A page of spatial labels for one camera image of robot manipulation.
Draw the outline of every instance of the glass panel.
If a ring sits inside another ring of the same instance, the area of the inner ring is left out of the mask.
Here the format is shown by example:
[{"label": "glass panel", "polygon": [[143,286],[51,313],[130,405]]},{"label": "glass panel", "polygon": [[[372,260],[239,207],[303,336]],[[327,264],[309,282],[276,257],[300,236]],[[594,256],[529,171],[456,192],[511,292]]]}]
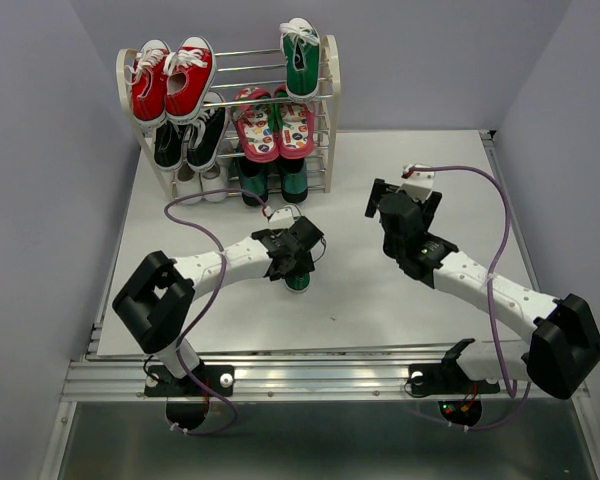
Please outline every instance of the glass panel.
[{"label": "glass panel", "polygon": [[[216,437],[169,431],[160,403],[78,407],[61,478],[568,479],[595,478],[571,402],[529,400],[510,424],[463,433],[408,413],[405,403],[238,405]],[[512,403],[490,400],[481,423]]]}]

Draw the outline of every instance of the white table surface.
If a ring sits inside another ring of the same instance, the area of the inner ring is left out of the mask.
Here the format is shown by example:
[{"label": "white table surface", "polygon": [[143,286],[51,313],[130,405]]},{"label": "white table surface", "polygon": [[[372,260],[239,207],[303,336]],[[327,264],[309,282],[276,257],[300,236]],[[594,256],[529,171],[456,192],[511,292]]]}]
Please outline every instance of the white table surface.
[{"label": "white table surface", "polygon": [[[213,248],[203,234],[163,215],[164,194],[140,155],[105,311],[101,356],[142,353],[111,308],[111,300],[148,253],[163,250],[175,257]],[[255,351],[489,339],[486,314],[408,278],[382,253],[378,216],[373,220],[364,216],[373,180],[399,184],[404,164],[462,164],[491,172],[478,132],[339,133],[335,157],[331,193],[310,192],[302,204],[328,241],[326,255],[311,274],[309,290],[292,294],[281,281],[266,279],[227,287],[187,337],[194,348]],[[470,173],[438,173],[435,189],[443,199],[430,231],[487,265],[503,229],[503,209],[495,189]],[[283,203],[279,195],[270,197],[274,207]],[[178,206],[174,213],[211,229],[225,247],[266,228],[259,210],[247,208],[239,198]],[[530,286],[513,235],[499,265],[498,273]],[[188,321],[204,301],[192,305]],[[504,325],[500,330],[502,338],[516,338]]]}]

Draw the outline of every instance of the pink sandal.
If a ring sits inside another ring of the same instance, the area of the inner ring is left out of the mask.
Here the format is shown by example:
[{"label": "pink sandal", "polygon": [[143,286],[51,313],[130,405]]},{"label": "pink sandal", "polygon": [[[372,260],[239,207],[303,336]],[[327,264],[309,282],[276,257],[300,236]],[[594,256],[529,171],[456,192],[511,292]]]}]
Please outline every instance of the pink sandal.
[{"label": "pink sandal", "polygon": [[[286,87],[280,85],[274,93],[276,98],[288,97]],[[304,103],[277,103],[274,105],[278,134],[276,143],[280,155],[298,160],[313,152],[313,124],[315,112]]]},{"label": "pink sandal", "polygon": [[[236,100],[271,98],[264,88],[245,88]],[[280,152],[274,140],[272,108],[270,104],[241,105],[234,112],[234,125],[247,159],[256,163],[273,162]]]}]

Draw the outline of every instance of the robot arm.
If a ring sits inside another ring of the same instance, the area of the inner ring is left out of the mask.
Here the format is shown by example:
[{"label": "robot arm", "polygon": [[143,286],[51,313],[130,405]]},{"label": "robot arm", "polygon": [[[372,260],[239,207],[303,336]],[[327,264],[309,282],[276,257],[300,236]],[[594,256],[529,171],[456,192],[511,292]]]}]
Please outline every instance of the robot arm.
[{"label": "robot arm", "polygon": [[[376,179],[365,215],[380,212],[384,253],[409,277],[486,312],[487,269],[428,231],[442,199],[432,186],[433,173],[409,177],[401,186]],[[600,334],[588,304],[573,294],[559,300],[530,291],[501,276],[492,285],[496,317],[521,338],[502,344],[511,377],[569,398],[600,361]],[[459,342],[440,364],[412,370],[420,374],[412,387],[421,395],[460,393],[474,382],[501,378],[494,344],[474,339]]]},{"label": "robot arm", "polygon": [[[186,375],[176,356],[176,341],[191,303],[217,285],[221,255],[227,260],[223,287],[250,278],[274,281],[314,270],[310,251],[323,237],[315,225],[306,217],[294,221],[291,211],[283,209],[269,218],[269,227],[222,254],[214,251],[169,259],[162,251],[150,253],[113,300],[114,311],[142,350],[157,356],[173,377]],[[200,365],[186,340],[180,352],[190,370]]]}]

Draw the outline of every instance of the gray wall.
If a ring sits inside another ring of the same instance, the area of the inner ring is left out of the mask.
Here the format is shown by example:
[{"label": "gray wall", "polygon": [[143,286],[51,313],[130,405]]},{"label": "gray wall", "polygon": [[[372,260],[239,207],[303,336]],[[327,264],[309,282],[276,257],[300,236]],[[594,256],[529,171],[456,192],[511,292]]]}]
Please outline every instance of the gray wall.
[{"label": "gray wall", "polygon": [[[273,48],[280,22],[305,17],[321,34],[333,34],[338,41],[340,126],[416,129],[497,128],[569,4],[71,1],[107,67],[113,66],[118,49],[140,48],[154,37],[172,49],[191,35],[206,37],[216,51]],[[268,79],[276,77],[284,78],[277,73]]]},{"label": "gray wall", "polygon": [[132,173],[114,98],[67,1],[0,0],[0,480],[37,477],[94,320]]},{"label": "gray wall", "polygon": [[[574,0],[497,135],[542,288],[600,328],[600,0]],[[588,381],[600,419],[600,366]]]}]

